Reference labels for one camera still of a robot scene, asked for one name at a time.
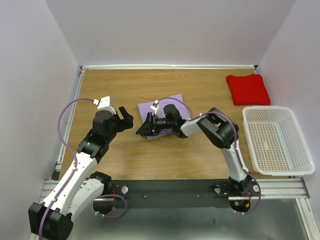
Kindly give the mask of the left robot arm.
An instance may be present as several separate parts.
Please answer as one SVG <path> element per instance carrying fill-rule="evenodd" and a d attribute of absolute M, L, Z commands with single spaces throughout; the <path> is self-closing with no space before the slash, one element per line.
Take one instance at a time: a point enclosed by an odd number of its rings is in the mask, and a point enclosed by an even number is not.
<path fill-rule="evenodd" d="M 75 218 L 97 197 L 117 197 L 112 193 L 111 177 L 91 171 L 109 150 L 117 133 L 133 128 L 133 116 L 124 106 L 98 107 L 92 128 L 79 143 L 73 162 L 41 203 L 28 209 L 30 230 L 40 240 L 66 240 Z"/>

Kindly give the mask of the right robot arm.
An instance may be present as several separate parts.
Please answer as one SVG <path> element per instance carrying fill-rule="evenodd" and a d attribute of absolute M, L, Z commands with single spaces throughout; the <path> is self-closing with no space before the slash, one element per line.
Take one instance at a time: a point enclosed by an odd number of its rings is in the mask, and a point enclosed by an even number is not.
<path fill-rule="evenodd" d="M 209 141 L 221 149 L 229 170 L 229 189 L 232 194 L 241 196 L 248 190 L 253 177 L 245 166 L 239 149 L 239 126 L 218 108 L 192 119 L 184 119 L 173 104 L 164 107 L 164 117 L 148 112 L 141 127 L 136 131 L 142 137 L 158 136 L 163 130 L 171 130 L 180 139 L 193 134 L 204 133 Z"/>

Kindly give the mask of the purple t-shirt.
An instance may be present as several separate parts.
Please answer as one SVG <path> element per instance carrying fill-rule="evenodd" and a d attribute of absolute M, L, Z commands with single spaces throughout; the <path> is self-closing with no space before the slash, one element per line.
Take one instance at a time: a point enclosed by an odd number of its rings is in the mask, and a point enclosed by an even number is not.
<path fill-rule="evenodd" d="M 191 111 L 191 109 L 184 103 L 183 101 L 183 97 L 181 94 L 177 94 L 177 95 L 172 95 L 169 97 L 164 97 L 161 99 L 158 99 L 159 101 L 159 107 L 160 107 L 160 113 L 159 113 L 159 117 L 163 118 L 165 116 L 164 112 L 163 112 L 163 108 L 168 105 L 168 104 L 174 104 L 175 107 L 179 110 L 180 115 L 182 116 L 182 118 L 184 120 L 188 120 L 193 116 L 193 113 Z M 151 109 L 151 105 L 154 103 L 155 101 L 151 101 L 151 102 L 145 102 L 145 103 L 139 103 L 138 104 L 138 111 L 142 120 L 142 124 L 145 122 L 145 120 L 148 117 L 148 113 L 153 112 L 153 110 Z M 178 136 L 180 136 L 180 126 L 173 126 L 172 128 L 172 133 L 167 133 L 167 134 L 154 134 L 154 136 L 145 136 L 148 140 L 153 140 L 153 139 L 157 139 L 160 137 L 164 137 L 166 135 L 170 135 L 170 134 L 178 134 Z"/>

